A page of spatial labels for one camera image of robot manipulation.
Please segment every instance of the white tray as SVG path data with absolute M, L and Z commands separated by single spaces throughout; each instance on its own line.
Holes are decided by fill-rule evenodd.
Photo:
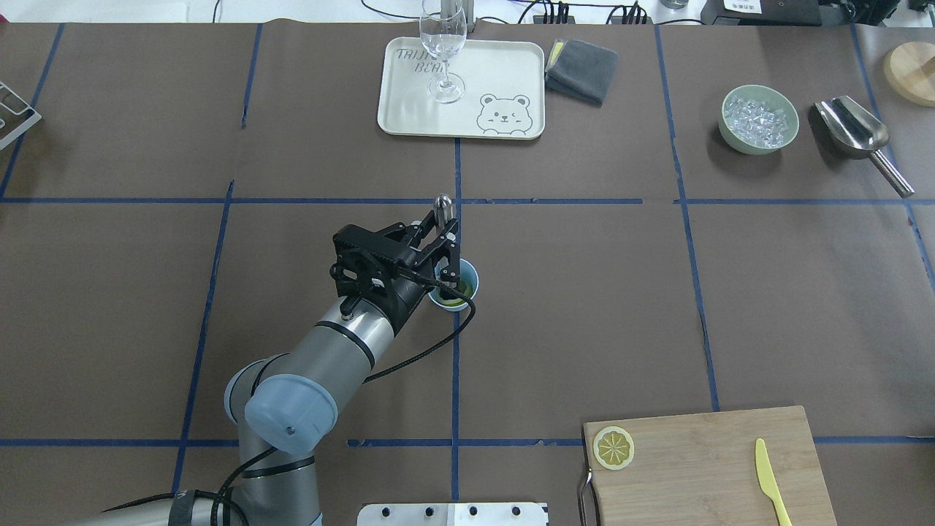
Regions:
M 545 129 L 544 64 L 532 42 L 469 38 L 449 63 L 464 79 L 465 94 L 440 104 L 428 82 L 441 62 L 419 38 L 394 38 L 383 57 L 377 123 L 393 135 L 534 139 Z

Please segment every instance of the yellow knife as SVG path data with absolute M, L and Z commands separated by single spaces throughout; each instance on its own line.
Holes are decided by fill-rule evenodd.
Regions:
M 759 478 L 760 489 L 772 499 L 772 507 L 776 508 L 779 526 L 792 526 L 789 514 L 785 512 L 783 497 L 779 494 L 779 486 L 776 485 L 776 475 L 772 472 L 770 455 L 766 452 L 766 442 L 762 438 L 756 439 L 756 477 Z

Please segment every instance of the lemon slice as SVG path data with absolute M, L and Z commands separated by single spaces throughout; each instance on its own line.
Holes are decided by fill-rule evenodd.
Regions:
M 633 437 L 623 428 L 608 426 L 594 437 L 593 452 L 597 463 L 609 470 L 620 470 L 633 461 Z

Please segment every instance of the wine glass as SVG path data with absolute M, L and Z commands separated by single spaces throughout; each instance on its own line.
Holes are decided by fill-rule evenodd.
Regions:
M 451 104 L 465 94 L 464 79 L 448 72 L 452 59 L 468 39 L 468 21 L 462 0 L 423 0 L 419 18 L 422 45 L 439 59 L 442 71 L 428 83 L 428 94 L 441 104 Z

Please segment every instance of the bowl of ice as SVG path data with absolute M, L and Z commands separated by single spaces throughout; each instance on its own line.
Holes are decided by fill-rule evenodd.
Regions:
M 796 138 L 798 114 L 783 94 L 766 86 L 747 84 L 724 97 L 717 127 L 734 150 L 762 155 L 775 152 Z

